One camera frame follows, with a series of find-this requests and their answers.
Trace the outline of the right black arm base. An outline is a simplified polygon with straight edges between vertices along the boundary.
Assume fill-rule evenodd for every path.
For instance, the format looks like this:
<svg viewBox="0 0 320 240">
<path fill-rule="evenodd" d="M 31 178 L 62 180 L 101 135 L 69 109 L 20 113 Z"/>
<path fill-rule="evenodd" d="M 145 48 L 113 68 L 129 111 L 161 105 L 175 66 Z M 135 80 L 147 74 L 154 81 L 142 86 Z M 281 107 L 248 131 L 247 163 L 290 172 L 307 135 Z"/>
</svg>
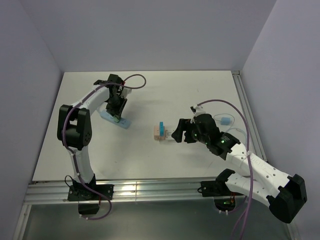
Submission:
<svg viewBox="0 0 320 240">
<path fill-rule="evenodd" d="M 224 182 L 218 180 L 201 181 L 197 192 L 204 198 L 213 197 L 214 205 L 221 212 L 232 212 L 240 207 L 236 196 L 241 193 L 230 191 Z"/>
</svg>

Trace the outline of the green plug adapter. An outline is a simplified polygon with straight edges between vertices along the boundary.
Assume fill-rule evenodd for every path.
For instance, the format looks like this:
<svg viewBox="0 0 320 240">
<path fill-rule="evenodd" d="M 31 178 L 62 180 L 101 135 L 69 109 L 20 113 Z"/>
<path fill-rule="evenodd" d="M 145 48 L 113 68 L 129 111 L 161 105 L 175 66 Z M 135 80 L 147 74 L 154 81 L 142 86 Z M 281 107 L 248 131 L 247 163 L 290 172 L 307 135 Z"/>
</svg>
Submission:
<svg viewBox="0 0 320 240">
<path fill-rule="evenodd" d="M 113 116 L 112 117 L 113 118 L 113 121 L 115 122 L 115 123 L 118 123 L 119 121 L 120 121 L 120 118 L 118 118 L 118 116 Z"/>
</svg>

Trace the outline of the white plug adapter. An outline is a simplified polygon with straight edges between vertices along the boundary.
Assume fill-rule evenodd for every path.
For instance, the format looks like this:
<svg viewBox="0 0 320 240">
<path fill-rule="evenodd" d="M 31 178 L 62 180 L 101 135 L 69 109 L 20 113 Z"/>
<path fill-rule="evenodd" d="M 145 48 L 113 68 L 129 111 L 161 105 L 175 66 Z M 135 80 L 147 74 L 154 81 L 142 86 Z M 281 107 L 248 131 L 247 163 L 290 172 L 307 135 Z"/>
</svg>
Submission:
<svg viewBox="0 0 320 240">
<path fill-rule="evenodd" d="M 172 128 L 166 128 L 165 129 L 165 138 L 164 138 L 164 141 L 166 143 L 175 143 L 175 139 L 172 137 L 172 134 L 174 133 L 174 129 Z"/>
</svg>

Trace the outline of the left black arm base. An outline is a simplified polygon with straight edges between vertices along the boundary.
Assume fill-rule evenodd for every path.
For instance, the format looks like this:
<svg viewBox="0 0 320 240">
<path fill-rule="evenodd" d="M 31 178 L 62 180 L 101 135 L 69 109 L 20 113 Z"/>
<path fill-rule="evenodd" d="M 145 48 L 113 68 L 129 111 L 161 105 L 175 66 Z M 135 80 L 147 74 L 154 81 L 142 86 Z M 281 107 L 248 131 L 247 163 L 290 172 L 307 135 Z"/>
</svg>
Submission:
<svg viewBox="0 0 320 240">
<path fill-rule="evenodd" d="M 64 183 L 69 188 L 67 200 L 78 202 L 78 213 L 83 217 L 92 217 L 100 210 L 102 200 L 112 200 L 114 193 L 113 184 L 97 184 L 94 176 L 90 183 L 84 185 L 74 180 L 70 175 L 64 178 Z"/>
</svg>

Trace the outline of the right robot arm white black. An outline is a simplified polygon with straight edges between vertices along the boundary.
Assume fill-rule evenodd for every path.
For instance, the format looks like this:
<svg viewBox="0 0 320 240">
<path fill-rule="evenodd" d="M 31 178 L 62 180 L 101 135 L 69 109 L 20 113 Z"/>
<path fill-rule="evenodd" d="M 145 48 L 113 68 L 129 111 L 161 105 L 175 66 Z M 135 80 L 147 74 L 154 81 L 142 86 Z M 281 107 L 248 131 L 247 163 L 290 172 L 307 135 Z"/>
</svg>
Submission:
<svg viewBox="0 0 320 240">
<path fill-rule="evenodd" d="M 289 224 L 307 202 L 306 184 L 298 174 L 289 175 L 247 150 L 232 134 L 222 132 L 208 113 L 181 118 L 172 133 L 177 142 L 201 143 L 215 156 L 245 171 L 247 176 L 226 168 L 212 181 L 202 181 L 203 197 L 235 193 L 252 197 L 268 207 L 280 221 Z"/>
</svg>

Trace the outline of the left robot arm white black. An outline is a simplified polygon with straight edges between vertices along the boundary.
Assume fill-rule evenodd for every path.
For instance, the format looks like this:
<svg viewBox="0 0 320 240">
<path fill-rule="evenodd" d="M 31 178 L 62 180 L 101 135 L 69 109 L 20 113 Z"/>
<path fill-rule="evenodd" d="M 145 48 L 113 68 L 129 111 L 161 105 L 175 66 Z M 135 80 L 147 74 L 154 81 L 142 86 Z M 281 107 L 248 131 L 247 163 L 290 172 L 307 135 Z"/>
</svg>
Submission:
<svg viewBox="0 0 320 240">
<path fill-rule="evenodd" d="M 122 118 L 122 112 L 131 90 L 124 85 L 125 81 L 118 75 L 110 74 L 107 80 L 97 80 L 86 96 L 59 108 L 57 138 L 70 155 L 75 181 L 82 184 L 79 194 L 86 200 L 98 193 L 97 186 L 91 183 L 95 180 L 88 148 L 93 136 L 91 115 L 98 111 L 102 119 L 128 129 L 131 122 Z"/>
</svg>

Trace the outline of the light blue charger with cable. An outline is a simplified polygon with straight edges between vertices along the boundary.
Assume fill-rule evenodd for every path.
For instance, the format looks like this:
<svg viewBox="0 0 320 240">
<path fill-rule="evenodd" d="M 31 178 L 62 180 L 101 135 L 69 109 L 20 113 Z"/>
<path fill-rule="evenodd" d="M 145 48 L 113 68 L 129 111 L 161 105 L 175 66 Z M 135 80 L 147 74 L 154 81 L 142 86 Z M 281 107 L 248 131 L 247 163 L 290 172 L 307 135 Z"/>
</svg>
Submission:
<svg viewBox="0 0 320 240">
<path fill-rule="evenodd" d="M 235 116 L 229 113 L 216 114 L 213 116 L 213 119 L 222 128 L 223 132 L 233 135 L 247 146 L 248 134 L 243 122 L 237 120 Z"/>
</svg>

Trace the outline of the pink cube socket adapter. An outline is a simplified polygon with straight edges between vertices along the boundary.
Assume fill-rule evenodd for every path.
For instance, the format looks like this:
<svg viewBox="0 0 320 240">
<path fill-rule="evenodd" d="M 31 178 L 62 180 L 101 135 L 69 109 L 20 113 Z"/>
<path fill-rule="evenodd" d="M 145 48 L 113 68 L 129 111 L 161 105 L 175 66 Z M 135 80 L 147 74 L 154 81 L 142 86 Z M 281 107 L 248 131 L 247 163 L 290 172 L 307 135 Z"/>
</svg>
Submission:
<svg viewBox="0 0 320 240">
<path fill-rule="evenodd" d="M 155 125 L 153 128 L 153 138 L 155 141 L 164 141 L 164 139 L 165 139 L 165 136 L 160 137 L 159 125 Z"/>
</svg>

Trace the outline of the blue plug adapter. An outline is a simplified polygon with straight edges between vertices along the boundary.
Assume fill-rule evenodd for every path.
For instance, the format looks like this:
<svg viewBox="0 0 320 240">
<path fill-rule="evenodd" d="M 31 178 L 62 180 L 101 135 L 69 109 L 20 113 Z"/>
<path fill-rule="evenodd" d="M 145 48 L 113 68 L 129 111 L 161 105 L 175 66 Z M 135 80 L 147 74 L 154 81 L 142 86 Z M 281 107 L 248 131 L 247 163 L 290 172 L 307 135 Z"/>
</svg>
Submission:
<svg viewBox="0 0 320 240">
<path fill-rule="evenodd" d="M 162 121 L 159 122 L 159 136 L 160 137 L 164 137 L 165 136 L 165 126 L 164 123 Z"/>
</svg>

